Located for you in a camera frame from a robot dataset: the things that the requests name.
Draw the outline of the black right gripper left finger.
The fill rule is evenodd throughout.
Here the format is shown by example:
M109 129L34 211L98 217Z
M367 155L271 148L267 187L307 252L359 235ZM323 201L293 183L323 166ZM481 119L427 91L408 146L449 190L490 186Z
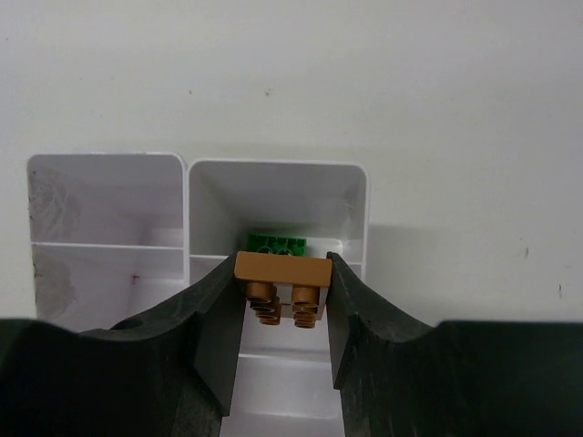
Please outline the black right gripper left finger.
M217 436L229 414L246 300L228 257L110 329L1 322L4 436Z

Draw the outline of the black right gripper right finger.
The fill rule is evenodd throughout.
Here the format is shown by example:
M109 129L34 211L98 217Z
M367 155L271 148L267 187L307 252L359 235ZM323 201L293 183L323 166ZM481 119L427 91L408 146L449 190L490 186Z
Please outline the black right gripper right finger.
M579 436L578 322L429 326L329 253L327 325L348 436Z

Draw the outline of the green brick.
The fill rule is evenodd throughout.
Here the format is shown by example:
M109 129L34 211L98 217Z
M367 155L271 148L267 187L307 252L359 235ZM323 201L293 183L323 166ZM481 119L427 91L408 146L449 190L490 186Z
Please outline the green brick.
M245 251L303 257L306 254L307 239L284 237L272 234L249 233Z

